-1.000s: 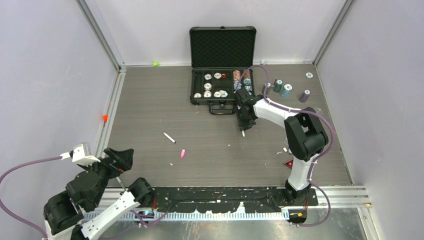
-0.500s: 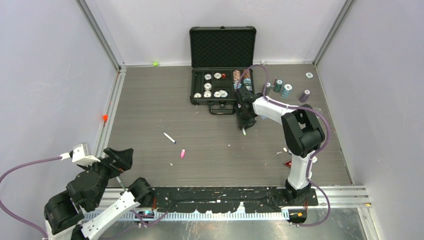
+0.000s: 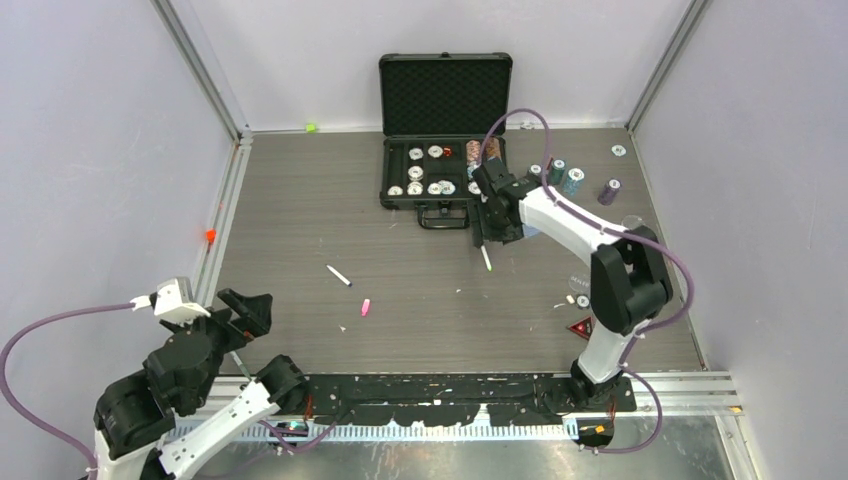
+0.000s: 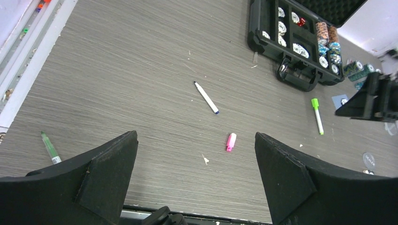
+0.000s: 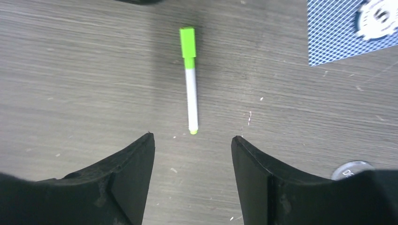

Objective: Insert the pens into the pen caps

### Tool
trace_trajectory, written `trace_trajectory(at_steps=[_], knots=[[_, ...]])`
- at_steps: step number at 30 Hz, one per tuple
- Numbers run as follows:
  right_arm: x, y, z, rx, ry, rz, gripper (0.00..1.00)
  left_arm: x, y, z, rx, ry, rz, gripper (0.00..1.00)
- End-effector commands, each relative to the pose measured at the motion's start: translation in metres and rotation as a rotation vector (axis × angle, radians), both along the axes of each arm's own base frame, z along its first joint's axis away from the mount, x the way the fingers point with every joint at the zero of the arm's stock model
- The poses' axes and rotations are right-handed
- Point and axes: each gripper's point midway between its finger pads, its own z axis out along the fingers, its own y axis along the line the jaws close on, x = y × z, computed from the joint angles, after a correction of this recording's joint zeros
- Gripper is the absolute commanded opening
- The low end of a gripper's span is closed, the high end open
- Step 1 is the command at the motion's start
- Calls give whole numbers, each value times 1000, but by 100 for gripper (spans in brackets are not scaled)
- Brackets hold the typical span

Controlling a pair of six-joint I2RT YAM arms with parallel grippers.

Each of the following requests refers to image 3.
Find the white pen green end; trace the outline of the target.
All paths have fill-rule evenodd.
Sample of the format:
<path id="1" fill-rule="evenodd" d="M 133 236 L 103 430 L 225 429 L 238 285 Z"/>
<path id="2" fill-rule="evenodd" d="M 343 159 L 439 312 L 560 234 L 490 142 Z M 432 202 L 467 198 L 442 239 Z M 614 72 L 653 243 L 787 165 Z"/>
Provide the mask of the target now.
<path id="1" fill-rule="evenodd" d="M 488 253 L 487 247 L 486 247 L 485 245 L 481 245 L 481 246 L 480 246 L 480 252 L 481 252 L 481 254 L 482 254 L 482 257 L 483 257 L 483 260 L 484 260 L 484 264 L 485 264 L 485 266 L 486 266 L 487 271 L 488 271 L 488 272 L 492 272 L 492 271 L 493 271 L 493 266 L 492 266 L 492 263 L 491 263 L 491 259 L 490 259 L 490 256 L 489 256 L 489 253 Z"/>

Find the white pen blue tip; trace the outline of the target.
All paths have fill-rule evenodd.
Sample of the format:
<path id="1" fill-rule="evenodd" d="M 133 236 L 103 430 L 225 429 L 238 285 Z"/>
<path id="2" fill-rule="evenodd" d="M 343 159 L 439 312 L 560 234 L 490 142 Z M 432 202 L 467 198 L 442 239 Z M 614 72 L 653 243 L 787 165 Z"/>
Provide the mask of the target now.
<path id="1" fill-rule="evenodd" d="M 346 276 L 344 276 L 340 271 L 338 271 L 332 265 L 326 264 L 325 266 L 326 266 L 327 270 L 333 276 L 335 276 L 340 282 L 342 282 L 345 286 L 352 287 L 352 285 L 353 285 L 352 281 L 349 280 Z"/>

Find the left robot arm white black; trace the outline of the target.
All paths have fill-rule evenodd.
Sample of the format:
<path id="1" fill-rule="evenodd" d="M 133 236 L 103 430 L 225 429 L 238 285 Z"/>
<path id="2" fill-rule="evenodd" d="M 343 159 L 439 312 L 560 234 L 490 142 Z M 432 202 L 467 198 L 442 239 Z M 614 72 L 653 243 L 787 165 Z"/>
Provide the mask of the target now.
<path id="1" fill-rule="evenodd" d="M 98 399 L 97 478 L 191 479 L 248 427 L 273 414 L 305 410 L 305 376 L 290 357 L 278 355 L 226 406 L 165 443 L 177 418 L 206 405 L 224 358 L 271 329 L 272 295 L 225 288 L 217 297 L 224 304 L 219 310 L 199 305 L 175 286 L 162 286 L 134 301 L 134 308 L 151 308 L 171 335 L 139 371 L 110 384 Z"/>

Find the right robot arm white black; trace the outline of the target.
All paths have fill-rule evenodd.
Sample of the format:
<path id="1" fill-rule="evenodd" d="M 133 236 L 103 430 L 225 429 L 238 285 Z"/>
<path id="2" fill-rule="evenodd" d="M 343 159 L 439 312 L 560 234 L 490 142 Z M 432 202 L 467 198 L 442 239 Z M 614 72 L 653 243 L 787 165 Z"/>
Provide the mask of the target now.
<path id="1" fill-rule="evenodd" d="M 623 230 L 557 196 L 539 176 L 511 174 L 498 158 L 484 161 L 472 176 L 480 190 L 477 247 L 516 242 L 534 229 L 588 266 L 596 324 L 572 363 L 566 391 L 572 405 L 598 409 L 622 376 L 634 340 L 673 297 L 656 234 L 647 227 Z"/>

